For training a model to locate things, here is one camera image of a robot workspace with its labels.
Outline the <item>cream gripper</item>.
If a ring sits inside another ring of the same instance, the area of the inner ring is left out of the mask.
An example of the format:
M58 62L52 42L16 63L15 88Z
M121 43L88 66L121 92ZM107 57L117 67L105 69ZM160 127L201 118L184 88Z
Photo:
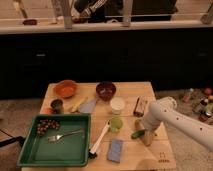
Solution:
M147 125L147 124L141 124L141 121L139 119L135 120L134 122L135 125L135 130L139 131L139 130L143 130L145 129L145 135L144 135L144 144L146 146L150 146L152 144L152 141L155 137L155 131L156 131L156 127L154 127L153 125Z

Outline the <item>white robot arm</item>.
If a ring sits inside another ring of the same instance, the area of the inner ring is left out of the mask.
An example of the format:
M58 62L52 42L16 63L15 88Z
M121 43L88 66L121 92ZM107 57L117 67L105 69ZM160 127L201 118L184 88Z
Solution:
M151 132L155 132L162 122L168 123L213 152L213 126L187 117L176 108L177 102L172 97L151 101L140 123Z

